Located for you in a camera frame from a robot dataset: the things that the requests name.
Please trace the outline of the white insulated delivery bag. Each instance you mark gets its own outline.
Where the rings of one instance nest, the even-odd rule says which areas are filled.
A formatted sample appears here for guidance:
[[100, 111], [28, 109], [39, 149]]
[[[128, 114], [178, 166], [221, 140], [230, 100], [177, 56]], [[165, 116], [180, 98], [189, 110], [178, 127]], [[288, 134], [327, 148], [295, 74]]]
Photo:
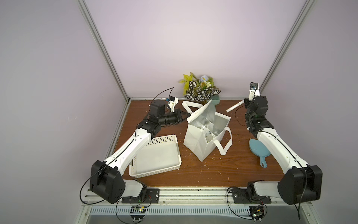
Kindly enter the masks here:
[[182, 106], [190, 113], [184, 145], [200, 161], [204, 161], [215, 148], [221, 155], [226, 155], [233, 144], [232, 132], [228, 127], [231, 118], [216, 112], [212, 100], [205, 105], [183, 101]]

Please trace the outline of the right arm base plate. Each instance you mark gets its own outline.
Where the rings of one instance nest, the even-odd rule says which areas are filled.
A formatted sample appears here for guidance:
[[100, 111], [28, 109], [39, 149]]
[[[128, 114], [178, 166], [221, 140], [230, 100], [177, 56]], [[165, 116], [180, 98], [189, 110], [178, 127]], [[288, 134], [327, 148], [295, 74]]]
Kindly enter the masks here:
[[229, 193], [235, 204], [272, 203], [269, 197], [256, 195], [254, 191], [247, 191], [247, 189], [233, 187], [229, 188], [227, 192]]

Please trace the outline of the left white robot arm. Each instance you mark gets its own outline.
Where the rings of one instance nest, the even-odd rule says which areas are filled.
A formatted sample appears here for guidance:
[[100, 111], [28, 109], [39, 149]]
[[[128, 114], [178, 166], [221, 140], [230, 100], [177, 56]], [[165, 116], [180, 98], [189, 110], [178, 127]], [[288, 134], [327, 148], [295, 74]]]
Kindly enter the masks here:
[[175, 126], [190, 117], [190, 113], [176, 108], [177, 100], [153, 100], [148, 114], [137, 124], [131, 137], [104, 161], [97, 160], [91, 167], [89, 189], [111, 204], [123, 197], [145, 199], [146, 185], [137, 180], [125, 180], [122, 175], [136, 154], [149, 143], [163, 127]]

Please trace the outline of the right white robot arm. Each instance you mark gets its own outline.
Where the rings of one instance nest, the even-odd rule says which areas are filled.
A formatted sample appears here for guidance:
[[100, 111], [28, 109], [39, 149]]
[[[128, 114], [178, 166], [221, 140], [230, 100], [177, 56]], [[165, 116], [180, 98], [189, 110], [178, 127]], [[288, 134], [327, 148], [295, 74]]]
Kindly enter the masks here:
[[317, 165], [310, 165], [295, 153], [278, 135], [266, 119], [268, 101], [265, 96], [245, 99], [247, 129], [260, 141], [280, 165], [284, 176], [278, 181], [250, 182], [255, 196], [275, 197], [286, 204], [298, 204], [319, 200], [323, 172]]

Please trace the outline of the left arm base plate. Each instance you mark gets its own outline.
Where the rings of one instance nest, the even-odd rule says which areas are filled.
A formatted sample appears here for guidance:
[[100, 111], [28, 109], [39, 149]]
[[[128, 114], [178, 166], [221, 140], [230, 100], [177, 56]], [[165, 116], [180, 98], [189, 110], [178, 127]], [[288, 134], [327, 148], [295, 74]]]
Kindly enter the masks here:
[[159, 188], [148, 188], [142, 190], [137, 197], [123, 197], [121, 203], [123, 204], [141, 204], [141, 203], [158, 203], [160, 195]]

